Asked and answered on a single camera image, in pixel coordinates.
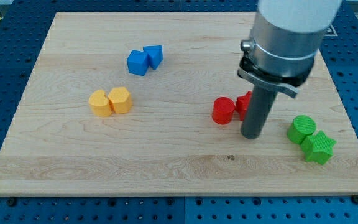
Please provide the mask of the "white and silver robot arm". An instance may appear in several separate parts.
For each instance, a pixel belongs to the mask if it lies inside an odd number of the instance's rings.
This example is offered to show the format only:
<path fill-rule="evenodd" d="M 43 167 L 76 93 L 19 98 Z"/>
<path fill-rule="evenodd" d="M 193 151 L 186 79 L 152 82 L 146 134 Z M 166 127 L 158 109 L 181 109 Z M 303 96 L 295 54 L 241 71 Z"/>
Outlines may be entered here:
<path fill-rule="evenodd" d="M 291 98 L 307 79 L 342 0 L 259 0 L 237 74 Z"/>

